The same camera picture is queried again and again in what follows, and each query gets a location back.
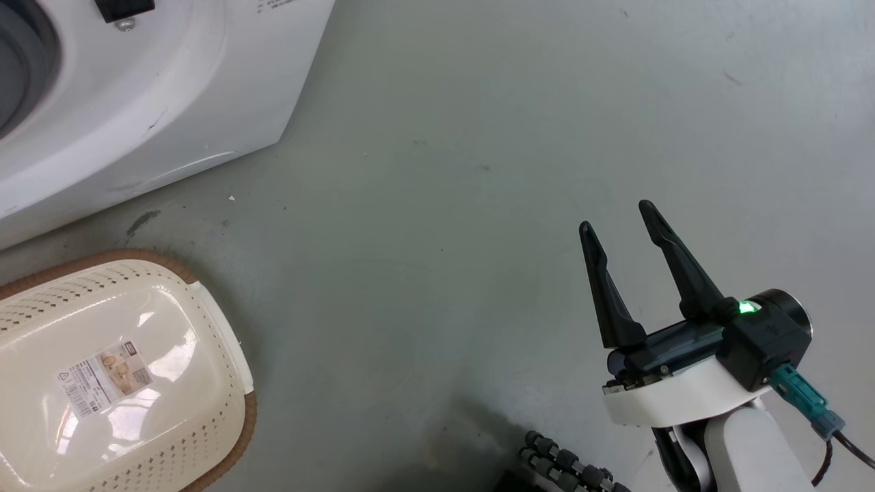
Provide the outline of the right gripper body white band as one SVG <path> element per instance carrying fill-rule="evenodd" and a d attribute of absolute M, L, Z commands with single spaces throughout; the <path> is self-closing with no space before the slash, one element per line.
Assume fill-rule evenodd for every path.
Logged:
<path fill-rule="evenodd" d="M 715 358 L 722 327 L 682 321 L 648 334 L 637 346 L 613 349 L 604 384 L 610 420 L 622 426 L 668 428 L 706 420 L 769 392 L 753 392 Z"/>

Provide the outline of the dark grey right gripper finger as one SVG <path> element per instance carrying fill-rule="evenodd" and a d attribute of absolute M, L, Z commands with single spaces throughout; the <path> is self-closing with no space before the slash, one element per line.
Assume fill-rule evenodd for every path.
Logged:
<path fill-rule="evenodd" d="M 593 225 L 581 222 L 578 233 L 603 347 L 622 349 L 645 343 L 646 331 L 626 308 L 608 271 L 608 258 Z"/>
<path fill-rule="evenodd" d="M 686 320 L 728 323 L 740 315 L 740 302 L 720 292 L 712 278 L 684 245 L 669 222 L 650 200 L 638 203 L 652 243 L 662 250 L 680 295 L 680 312 Z"/>

